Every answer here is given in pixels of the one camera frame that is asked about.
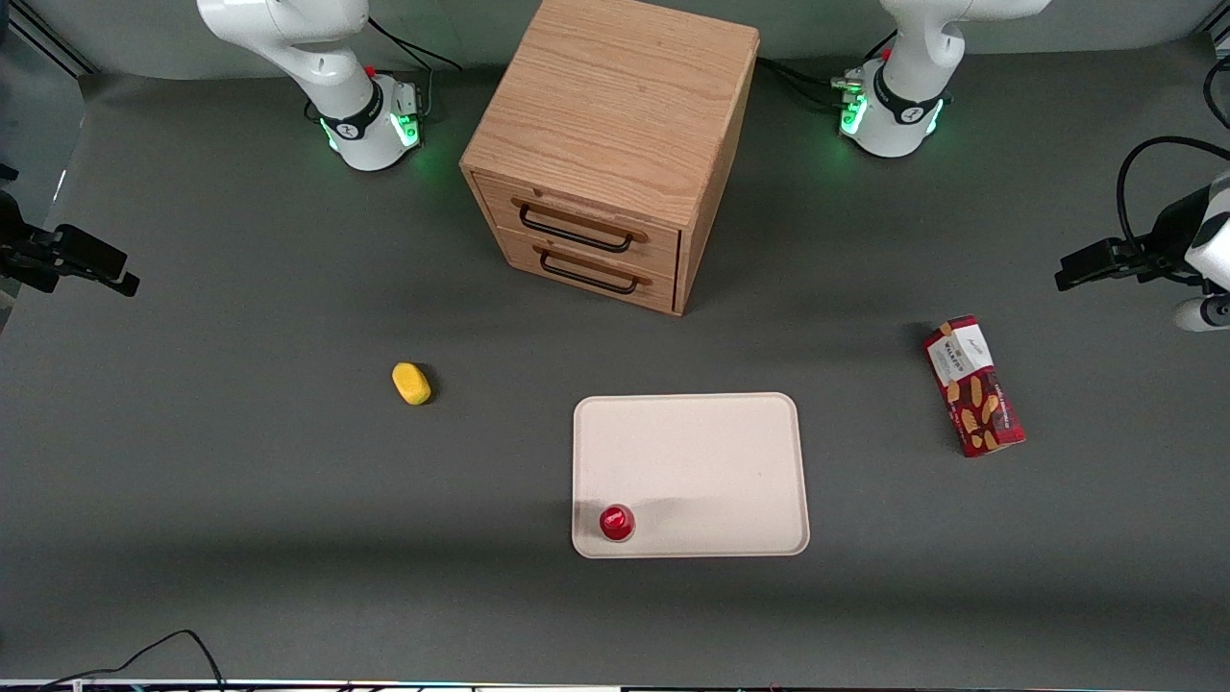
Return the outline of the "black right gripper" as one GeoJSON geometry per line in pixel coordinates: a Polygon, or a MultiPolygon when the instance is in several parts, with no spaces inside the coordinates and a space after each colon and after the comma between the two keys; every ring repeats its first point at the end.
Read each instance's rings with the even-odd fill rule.
{"type": "Polygon", "coordinates": [[[108,286],[124,297],[135,297],[140,279],[125,270],[128,254],[75,225],[58,225],[55,261],[50,235],[26,222],[18,203],[1,191],[1,273],[4,279],[54,293],[62,277],[79,277],[108,286]]]}

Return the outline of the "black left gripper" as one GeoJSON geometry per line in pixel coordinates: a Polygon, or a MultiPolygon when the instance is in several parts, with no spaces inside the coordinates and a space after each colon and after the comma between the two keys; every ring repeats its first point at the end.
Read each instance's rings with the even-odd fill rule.
{"type": "Polygon", "coordinates": [[[1166,279],[1189,286],[1212,286],[1204,273],[1186,261],[1192,246],[1202,248],[1214,237],[1213,225],[1205,222],[1209,202],[1212,186],[1204,186],[1159,213],[1153,231],[1143,240],[1146,257],[1153,261],[1150,267],[1124,238],[1102,238],[1060,259],[1060,268],[1054,273],[1057,289],[1066,293],[1091,281],[1138,275],[1143,284],[1166,279]]]}

